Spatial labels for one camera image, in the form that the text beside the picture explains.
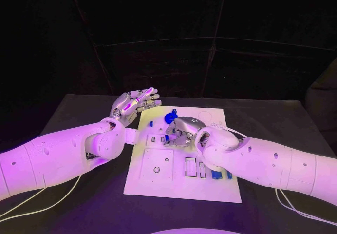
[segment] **wire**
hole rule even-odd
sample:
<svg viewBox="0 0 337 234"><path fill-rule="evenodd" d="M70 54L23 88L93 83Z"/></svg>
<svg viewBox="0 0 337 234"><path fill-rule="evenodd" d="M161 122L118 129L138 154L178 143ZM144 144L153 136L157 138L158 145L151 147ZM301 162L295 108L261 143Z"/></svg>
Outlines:
<svg viewBox="0 0 337 234"><path fill-rule="evenodd" d="M227 127L225 127L225 129L227 129L230 132L237 133L243 138L248 138L248 136L245 134L242 134L240 132L237 132L236 130L233 130L233 129L227 128Z"/></svg>
<svg viewBox="0 0 337 234"><path fill-rule="evenodd" d="M282 202L281 202L281 200L279 200L278 189L275 189L275 194L276 194L278 201L279 201L281 205L282 205L285 208L288 208L289 210L295 211L302 217L310 218L310 219L314 219L314 220L317 220L317 221L321 221L321 222L324 222L324 223L328 223L328 224L337 226L337 223L334 223L334 222L331 222L331 221L327 221L327 220L324 220L324 219L321 219L321 218L318 218L318 217L315 217L315 216L312 216L312 215L310 215L310 214L307 214L307 213L298 211L298 210L295 209L295 207L292 206L292 204L291 204L291 202L289 202L289 200L288 200L288 197L285 196L285 194L284 194L284 192L282 192L282 189L279 189L279 191L281 191L282 196L284 196L284 198L285 198L285 200L286 200L286 202L288 202L288 204L289 204L289 206L291 206L291 208L289 208L288 206L285 206L285 205L282 204Z"/></svg>
<svg viewBox="0 0 337 234"><path fill-rule="evenodd" d="M47 207L47 208L45 208L45 209L42 209L42 210L39 210L39 211L33 211L33 212L29 212L29 213L24 213L24 214L14 215L14 216L11 216L11 217L9 217L9 218L4 218L4 219L0 220L0 223L4 222L4 221L9 220L9 219L13 219L13 218L17 218L17 217L21 217L21 216L26 216L26 215L32 215L32 214L34 214L34 213L43 212L43 211L46 211L47 209L50 209L57 203L60 203L60 202L63 201L63 199L65 199L65 198L68 197L68 195L70 194L72 190L75 189L75 187L76 187L76 185L78 185L81 176L79 176L79 178L78 178L78 180L76 180L76 183L73 184L72 189L69 190L68 194L63 196L63 198L62 198L50 207ZM40 190L23 203L26 203L43 190ZM9 210L4 214L1 214L1 216L6 215L10 211L13 211L23 203L20 203L11 210Z"/></svg>

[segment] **robotic hand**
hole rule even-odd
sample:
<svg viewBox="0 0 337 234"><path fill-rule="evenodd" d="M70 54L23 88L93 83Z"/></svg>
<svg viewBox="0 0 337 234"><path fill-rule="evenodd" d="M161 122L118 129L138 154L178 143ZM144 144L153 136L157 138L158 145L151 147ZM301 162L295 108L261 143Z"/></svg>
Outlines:
<svg viewBox="0 0 337 234"><path fill-rule="evenodd" d="M252 137L237 139L222 126L178 117L167 128L177 139L165 146L196 147L197 157L213 170L229 170L262 186L292 190L337 206L337 159L305 153Z"/></svg>
<svg viewBox="0 0 337 234"><path fill-rule="evenodd" d="M142 110L161 105L157 89L124 93L101 122L46 134L0 154L0 200L55 186L115 159L137 131L125 128Z"/></svg>

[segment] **rectangular slot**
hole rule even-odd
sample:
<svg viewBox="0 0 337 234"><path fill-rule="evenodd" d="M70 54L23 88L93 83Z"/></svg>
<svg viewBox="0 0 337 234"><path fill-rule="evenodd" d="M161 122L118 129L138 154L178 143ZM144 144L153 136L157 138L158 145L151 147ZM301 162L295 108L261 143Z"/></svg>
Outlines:
<svg viewBox="0 0 337 234"><path fill-rule="evenodd" d="M197 176L197 160L193 157L184 158L184 176L196 177Z"/></svg>
<svg viewBox="0 0 337 234"><path fill-rule="evenodd" d="M203 162L200 162L199 168L200 168L200 178L206 179L206 167Z"/></svg>

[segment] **circular hole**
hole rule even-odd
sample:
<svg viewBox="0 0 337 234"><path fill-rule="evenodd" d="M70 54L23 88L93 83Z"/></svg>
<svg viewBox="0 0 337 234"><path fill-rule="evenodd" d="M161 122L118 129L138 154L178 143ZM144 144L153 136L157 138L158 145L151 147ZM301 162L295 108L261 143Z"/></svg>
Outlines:
<svg viewBox="0 0 337 234"><path fill-rule="evenodd" d="M158 173L158 172L160 172L160 167L155 167L155 168L153 169L153 171L154 171L155 173Z"/></svg>

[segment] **dark background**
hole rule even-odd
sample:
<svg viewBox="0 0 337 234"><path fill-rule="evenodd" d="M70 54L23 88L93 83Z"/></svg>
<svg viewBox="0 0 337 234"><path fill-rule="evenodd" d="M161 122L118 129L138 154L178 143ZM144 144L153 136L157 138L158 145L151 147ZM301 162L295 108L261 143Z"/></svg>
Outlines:
<svg viewBox="0 0 337 234"><path fill-rule="evenodd" d="M335 110L335 65L317 88L330 107L305 99L337 49L337 9L320 2L26 0L1 17L0 151L39 135L68 93L154 86L165 97L294 99L317 125Z"/></svg>

